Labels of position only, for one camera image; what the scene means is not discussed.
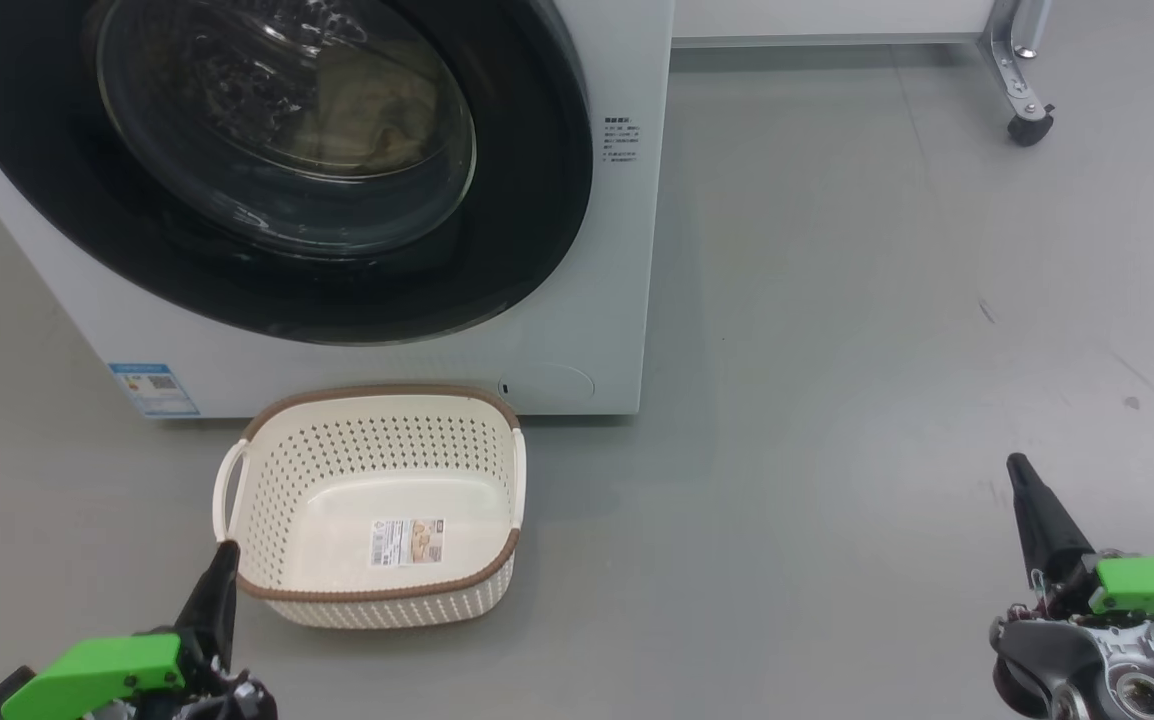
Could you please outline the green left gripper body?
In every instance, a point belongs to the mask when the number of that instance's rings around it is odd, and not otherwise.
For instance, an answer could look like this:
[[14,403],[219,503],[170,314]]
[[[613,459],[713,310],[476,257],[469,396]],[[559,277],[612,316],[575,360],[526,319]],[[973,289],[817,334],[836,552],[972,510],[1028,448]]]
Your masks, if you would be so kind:
[[78,642],[0,702],[2,719],[80,719],[111,702],[183,687],[177,633]]

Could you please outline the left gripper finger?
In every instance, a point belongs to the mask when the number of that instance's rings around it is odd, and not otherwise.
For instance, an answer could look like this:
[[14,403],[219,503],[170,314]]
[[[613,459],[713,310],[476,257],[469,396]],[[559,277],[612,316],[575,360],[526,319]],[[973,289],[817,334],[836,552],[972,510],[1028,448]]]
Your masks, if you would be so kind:
[[230,670],[237,612],[237,542],[217,543],[210,565],[198,577],[174,623],[181,642],[183,673],[207,673],[213,666]]

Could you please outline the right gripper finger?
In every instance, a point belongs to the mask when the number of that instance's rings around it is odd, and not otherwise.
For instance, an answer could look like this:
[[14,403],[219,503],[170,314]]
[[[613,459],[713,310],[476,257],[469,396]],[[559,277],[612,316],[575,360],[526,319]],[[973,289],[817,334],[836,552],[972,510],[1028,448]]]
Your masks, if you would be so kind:
[[1092,612],[1097,552],[1028,456],[1011,453],[1006,466],[1022,561],[1031,591],[1037,597],[1037,612]]

